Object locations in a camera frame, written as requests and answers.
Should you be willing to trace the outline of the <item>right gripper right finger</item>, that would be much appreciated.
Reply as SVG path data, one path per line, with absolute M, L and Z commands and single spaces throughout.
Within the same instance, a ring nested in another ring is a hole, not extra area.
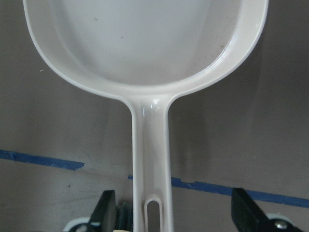
M 266 214 L 245 189 L 233 188 L 231 218 L 239 232 L 300 232 L 285 216 Z

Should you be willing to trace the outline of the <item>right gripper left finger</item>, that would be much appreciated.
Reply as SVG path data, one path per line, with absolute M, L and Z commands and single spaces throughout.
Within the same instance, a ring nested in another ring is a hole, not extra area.
M 88 232 L 113 232 L 116 226 L 115 191 L 103 191 L 87 223 Z

